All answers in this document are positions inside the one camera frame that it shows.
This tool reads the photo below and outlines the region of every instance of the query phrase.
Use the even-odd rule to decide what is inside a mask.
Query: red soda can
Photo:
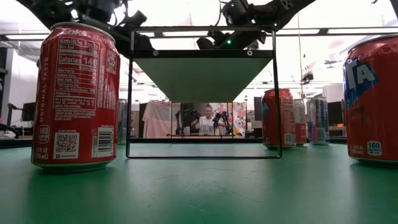
[[[361,162],[398,164],[395,119],[398,35],[356,45],[344,64],[348,155]]]
[[[296,146],[294,101],[290,90],[279,90],[279,103],[282,147],[294,147]],[[266,91],[262,97],[262,141],[266,147],[271,149],[278,146],[275,90]]]
[[[302,100],[294,100],[294,122],[296,145],[303,146],[305,143],[307,143],[307,132],[305,130],[305,107]]]
[[[114,39],[62,22],[43,41],[31,161],[55,172],[104,168],[116,158],[120,57]]]

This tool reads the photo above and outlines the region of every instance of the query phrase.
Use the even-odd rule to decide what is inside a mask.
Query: computer monitor
[[[24,103],[22,110],[22,121],[33,121],[35,119],[36,103]]]

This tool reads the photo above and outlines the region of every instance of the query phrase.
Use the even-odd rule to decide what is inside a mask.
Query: green tabletop
[[[196,146],[222,147],[168,147]],[[106,169],[50,175],[30,163],[30,148],[1,149],[0,223],[398,223],[398,171],[362,166],[346,145],[240,161],[132,160],[123,147],[118,153]]]

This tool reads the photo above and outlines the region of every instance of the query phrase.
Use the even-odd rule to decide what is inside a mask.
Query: red can label
[[[295,146],[294,101],[288,90],[279,90],[280,131],[282,146]],[[278,146],[275,91],[266,91],[262,99],[262,141],[266,146]]]
[[[119,69],[106,34],[74,25],[54,28],[41,48],[33,163],[116,157]]]
[[[398,160],[398,38],[377,39],[349,52],[344,65],[348,154]]]
[[[294,122],[296,143],[307,143],[305,107],[302,100],[294,100]]]

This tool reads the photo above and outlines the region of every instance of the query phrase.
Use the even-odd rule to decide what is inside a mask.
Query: person
[[[222,121],[219,121],[218,125],[222,126],[222,127],[225,126],[224,122],[222,122]],[[203,126],[211,126],[211,127],[214,126],[213,108],[210,105],[206,105],[206,107],[205,107],[205,115],[204,116],[200,117],[199,120],[197,120],[197,119],[194,120],[191,123],[191,127],[195,128],[195,129],[200,129]]]

